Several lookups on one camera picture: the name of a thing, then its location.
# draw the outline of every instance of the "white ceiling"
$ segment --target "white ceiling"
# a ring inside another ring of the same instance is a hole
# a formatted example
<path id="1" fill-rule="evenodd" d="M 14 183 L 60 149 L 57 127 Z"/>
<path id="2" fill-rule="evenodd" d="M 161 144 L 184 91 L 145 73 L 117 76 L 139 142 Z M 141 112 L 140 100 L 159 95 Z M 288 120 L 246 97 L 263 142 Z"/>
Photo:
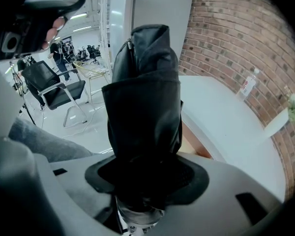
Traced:
<path id="1" fill-rule="evenodd" d="M 79 9 L 75 15 L 82 13 L 87 13 L 86 17 L 80 17 L 69 20 L 63 29 L 59 32 L 58 36 L 61 38 L 71 36 L 80 32 L 85 32 L 88 30 L 98 30 L 100 14 L 98 13 L 100 6 L 98 4 L 99 0 L 86 0 L 85 4 Z M 73 32 L 75 29 L 91 26 L 89 29 Z"/>

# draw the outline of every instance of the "white countertop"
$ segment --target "white countertop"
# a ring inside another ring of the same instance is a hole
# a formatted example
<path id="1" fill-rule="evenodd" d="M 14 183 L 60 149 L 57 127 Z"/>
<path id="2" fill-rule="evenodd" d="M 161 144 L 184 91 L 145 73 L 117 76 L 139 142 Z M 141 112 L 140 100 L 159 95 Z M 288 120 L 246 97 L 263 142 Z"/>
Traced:
<path id="1" fill-rule="evenodd" d="M 212 158 L 234 165 L 271 191 L 285 196 L 285 175 L 271 138 L 258 117 L 212 77 L 180 76 L 182 120 Z"/>

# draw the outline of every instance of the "bottle label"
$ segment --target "bottle label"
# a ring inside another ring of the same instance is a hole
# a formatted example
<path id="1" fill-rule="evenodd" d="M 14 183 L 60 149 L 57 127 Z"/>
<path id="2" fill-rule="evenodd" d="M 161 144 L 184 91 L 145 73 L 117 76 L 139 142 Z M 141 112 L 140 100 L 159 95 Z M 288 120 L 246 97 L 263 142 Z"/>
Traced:
<path id="1" fill-rule="evenodd" d="M 244 84 L 241 86 L 241 93 L 245 96 L 248 96 L 255 84 L 256 81 L 250 76 L 248 76 Z"/>

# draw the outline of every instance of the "plastic bottle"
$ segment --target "plastic bottle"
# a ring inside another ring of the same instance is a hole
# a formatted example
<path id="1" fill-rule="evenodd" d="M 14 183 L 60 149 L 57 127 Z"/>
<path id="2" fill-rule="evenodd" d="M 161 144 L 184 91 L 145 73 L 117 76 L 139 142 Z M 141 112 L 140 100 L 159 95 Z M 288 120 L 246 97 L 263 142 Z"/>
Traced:
<path id="1" fill-rule="evenodd" d="M 249 93 L 252 91 L 254 86 L 257 83 L 257 75 L 259 73 L 259 69 L 255 68 L 252 76 L 248 76 L 245 82 L 242 84 L 240 90 L 237 93 L 237 98 L 240 101 L 244 101 Z"/>

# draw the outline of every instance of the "finger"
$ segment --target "finger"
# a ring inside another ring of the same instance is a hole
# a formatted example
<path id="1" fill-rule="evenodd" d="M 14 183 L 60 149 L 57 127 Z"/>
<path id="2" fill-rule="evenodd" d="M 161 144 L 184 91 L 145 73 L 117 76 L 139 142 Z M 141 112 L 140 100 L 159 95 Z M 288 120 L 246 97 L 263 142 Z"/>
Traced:
<path id="1" fill-rule="evenodd" d="M 53 28 L 56 28 L 57 30 L 60 30 L 63 27 L 64 23 L 65 23 L 65 21 L 64 21 L 63 17 L 57 18 L 54 21 Z"/>
<path id="2" fill-rule="evenodd" d="M 50 42 L 51 40 L 53 40 L 57 33 L 58 31 L 56 28 L 49 29 L 46 36 L 46 42 Z"/>
<path id="3" fill-rule="evenodd" d="M 44 42 L 44 43 L 42 44 L 41 48 L 42 48 L 43 50 L 47 50 L 47 49 L 49 48 L 49 44 L 48 44 L 47 42 Z"/>

